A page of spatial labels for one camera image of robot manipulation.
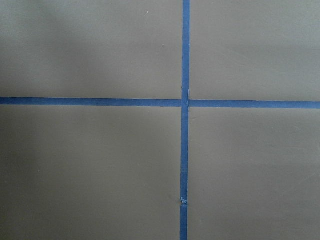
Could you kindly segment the blue tape strip long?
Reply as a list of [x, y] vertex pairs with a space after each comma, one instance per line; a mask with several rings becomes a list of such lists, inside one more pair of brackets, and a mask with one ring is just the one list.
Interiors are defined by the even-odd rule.
[[190, 92], [191, 1], [182, 1], [181, 147], [180, 147], [180, 234], [188, 239], [189, 92]]

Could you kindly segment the blue tape strip near cross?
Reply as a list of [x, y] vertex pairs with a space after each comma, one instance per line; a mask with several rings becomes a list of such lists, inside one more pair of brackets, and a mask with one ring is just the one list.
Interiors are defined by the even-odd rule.
[[[63, 98], [63, 97], [1, 97], [1, 105], [35, 106], [108, 106], [108, 107], [182, 107], [181, 99], [129, 98]], [[190, 108], [255, 108], [255, 109], [319, 109], [318, 101], [272, 100], [205, 100], [190, 99]]]

